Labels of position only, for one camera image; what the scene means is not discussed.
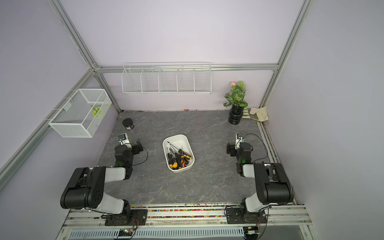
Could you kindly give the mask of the white storage box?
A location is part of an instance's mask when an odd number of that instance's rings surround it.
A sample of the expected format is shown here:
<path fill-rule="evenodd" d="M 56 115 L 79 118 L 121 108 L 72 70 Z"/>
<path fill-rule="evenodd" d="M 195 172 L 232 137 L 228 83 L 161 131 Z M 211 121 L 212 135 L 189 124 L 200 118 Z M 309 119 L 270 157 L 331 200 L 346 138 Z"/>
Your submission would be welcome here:
<path fill-rule="evenodd" d="M 196 158 L 187 136 L 179 134 L 163 141 L 163 150 L 168 169 L 173 173 L 181 173 L 191 169 Z"/>

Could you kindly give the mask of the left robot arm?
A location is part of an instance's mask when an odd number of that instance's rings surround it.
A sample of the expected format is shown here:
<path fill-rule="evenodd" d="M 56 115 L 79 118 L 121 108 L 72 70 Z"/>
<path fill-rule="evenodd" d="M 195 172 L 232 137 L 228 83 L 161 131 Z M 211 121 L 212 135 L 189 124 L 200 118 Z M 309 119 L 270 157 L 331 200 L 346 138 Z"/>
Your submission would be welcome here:
<path fill-rule="evenodd" d="M 127 200 L 117 199 L 105 193 L 105 184 L 128 180 L 133 172 L 134 155 L 144 150 L 138 140 L 135 145 L 121 140 L 115 147 L 115 165 L 74 170 L 60 198 L 63 209 L 88 209 L 108 215 L 131 215 Z"/>

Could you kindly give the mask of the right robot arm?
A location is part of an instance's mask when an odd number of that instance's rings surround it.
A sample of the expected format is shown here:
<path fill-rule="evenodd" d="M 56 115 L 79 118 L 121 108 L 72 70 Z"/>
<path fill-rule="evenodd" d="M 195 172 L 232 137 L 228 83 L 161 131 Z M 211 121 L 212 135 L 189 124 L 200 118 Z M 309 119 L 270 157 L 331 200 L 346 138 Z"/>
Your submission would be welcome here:
<path fill-rule="evenodd" d="M 237 159 L 237 173 L 255 180 L 256 192 L 242 200 L 242 215 L 259 213 L 271 205 L 285 205 L 294 200 L 293 189 L 282 164 L 253 163 L 253 146 L 249 143 L 228 143 L 226 151 Z"/>

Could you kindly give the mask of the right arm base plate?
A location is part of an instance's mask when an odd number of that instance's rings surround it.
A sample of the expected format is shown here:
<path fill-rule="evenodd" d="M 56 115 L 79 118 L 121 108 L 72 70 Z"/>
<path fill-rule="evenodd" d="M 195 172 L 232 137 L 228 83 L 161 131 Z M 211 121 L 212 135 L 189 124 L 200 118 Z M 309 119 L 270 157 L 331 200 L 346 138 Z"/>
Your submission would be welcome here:
<path fill-rule="evenodd" d="M 262 212 L 251 213 L 241 208 L 227 206 L 224 208 L 224 215 L 228 224 L 265 224 L 267 223 L 267 214 Z"/>

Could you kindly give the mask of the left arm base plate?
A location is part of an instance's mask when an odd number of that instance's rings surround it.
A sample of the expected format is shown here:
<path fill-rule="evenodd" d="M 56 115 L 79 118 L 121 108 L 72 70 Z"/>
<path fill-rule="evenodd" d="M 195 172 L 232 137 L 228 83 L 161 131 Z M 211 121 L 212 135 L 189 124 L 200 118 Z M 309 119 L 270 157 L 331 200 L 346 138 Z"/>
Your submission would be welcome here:
<path fill-rule="evenodd" d="M 147 209 L 133 209 L 129 214 L 106 215 L 105 226 L 144 226 L 148 212 Z"/>

